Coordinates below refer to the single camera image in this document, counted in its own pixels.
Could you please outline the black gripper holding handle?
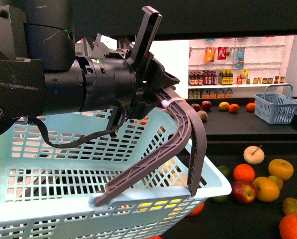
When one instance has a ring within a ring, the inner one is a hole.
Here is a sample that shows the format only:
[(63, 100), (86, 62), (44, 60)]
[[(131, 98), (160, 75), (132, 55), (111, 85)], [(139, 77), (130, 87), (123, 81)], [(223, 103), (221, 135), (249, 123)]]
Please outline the black gripper holding handle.
[(162, 15), (151, 6), (144, 6), (142, 11), (144, 15), (135, 42), (127, 38), (118, 41), (118, 51), (125, 51), (124, 62), (128, 69), (114, 75), (115, 99), (107, 125), (112, 138), (125, 119), (141, 119), (158, 105), (157, 90), (179, 83), (150, 52)]

